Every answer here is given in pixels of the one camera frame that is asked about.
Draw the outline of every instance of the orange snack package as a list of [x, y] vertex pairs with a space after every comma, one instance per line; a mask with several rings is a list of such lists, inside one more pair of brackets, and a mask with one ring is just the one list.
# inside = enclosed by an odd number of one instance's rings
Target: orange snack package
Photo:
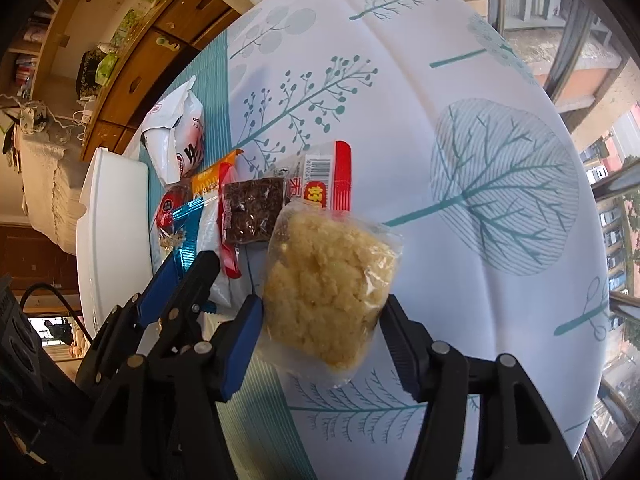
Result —
[[223, 163], [234, 165], [236, 156], [240, 155], [242, 150], [233, 150], [227, 153], [216, 163], [213, 163], [202, 173], [194, 175], [191, 179], [191, 192], [193, 197], [202, 196], [205, 193], [217, 189], [220, 185], [220, 165]]

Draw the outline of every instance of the wooden cabinet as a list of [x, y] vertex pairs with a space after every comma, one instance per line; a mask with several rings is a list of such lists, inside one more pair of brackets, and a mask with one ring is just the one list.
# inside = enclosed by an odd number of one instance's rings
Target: wooden cabinet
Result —
[[191, 43], [228, 10], [229, 6], [222, 0], [174, 0], [154, 27]]
[[62, 294], [77, 294], [76, 265], [75, 256], [63, 252], [31, 227], [0, 226], [0, 276], [12, 277], [14, 293], [20, 294], [34, 283], [44, 282]]
[[239, 17], [222, 0], [161, 0], [117, 53], [87, 126], [82, 160], [90, 162], [99, 146], [122, 153], [174, 78]]
[[100, 118], [110, 123], [128, 124], [146, 93], [183, 46], [162, 32], [149, 30], [120, 70]]
[[193, 46], [198, 50], [204, 49], [209, 43], [211, 43], [220, 32], [225, 30], [235, 20], [240, 17], [235, 10], [229, 9], [222, 16], [220, 16], [215, 22], [213, 22], [207, 30], [205, 30], [200, 37], [193, 42]]
[[117, 124], [97, 121], [86, 146], [87, 152], [91, 153], [92, 156], [97, 148], [107, 148], [107, 150], [112, 152], [117, 146], [123, 131], [124, 127], [118, 126]]

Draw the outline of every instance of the barcode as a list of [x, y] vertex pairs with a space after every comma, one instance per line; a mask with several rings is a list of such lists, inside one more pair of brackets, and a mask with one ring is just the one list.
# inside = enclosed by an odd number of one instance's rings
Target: barcode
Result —
[[314, 180], [322, 182], [329, 189], [329, 180], [331, 178], [331, 160], [307, 159], [305, 168], [305, 180], [312, 182]]

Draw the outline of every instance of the drawer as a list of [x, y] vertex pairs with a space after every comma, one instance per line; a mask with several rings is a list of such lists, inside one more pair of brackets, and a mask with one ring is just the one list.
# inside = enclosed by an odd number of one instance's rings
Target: drawer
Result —
[[95, 121], [94, 129], [91, 130], [82, 152], [82, 161], [91, 162], [94, 151], [97, 148], [107, 148], [112, 152], [118, 144], [123, 131], [124, 126]]
[[200, 37], [193, 42], [193, 46], [198, 50], [204, 49], [211, 41], [216, 39], [216, 36], [231, 25], [235, 20], [240, 17], [235, 10], [229, 9], [222, 16], [220, 16], [215, 22], [209, 25], [209, 28], [205, 30]]
[[191, 43], [229, 9], [222, 0], [174, 0], [154, 27]]
[[114, 81], [100, 119], [122, 125], [129, 122], [146, 93], [183, 49], [183, 44], [172, 41], [153, 29], [145, 34]]
[[124, 150], [127, 148], [129, 141], [133, 138], [133, 134], [135, 132], [136, 131], [133, 128], [126, 128], [120, 136], [120, 140], [116, 144], [116, 147], [113, 151], [118, 155], [122, 155], [124, 153]]

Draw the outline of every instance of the round table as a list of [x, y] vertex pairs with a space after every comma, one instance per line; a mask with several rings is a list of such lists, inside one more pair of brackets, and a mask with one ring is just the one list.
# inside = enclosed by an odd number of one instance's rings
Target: round table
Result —
[[[514, 354], [571, 450], [586, 430], [608, 319], [593, 196], [570, 136], [528, 67], [461, 0], [264, 0], [176, 79], [204, 104], [206, 160], [241, 177], [342, 139], [352, 211], [404, 237], [393, 293], [463, 354]], [[150, 166], [144, 150], [141, 160]], [[149, 211], [162, 189], [153, 171]], [[424, 405], [380, 331], [333, 390], [253, 359], [220, 405], [240, 478], [402, 478]], [[459, 478], [470, 478], [470, 397]]]

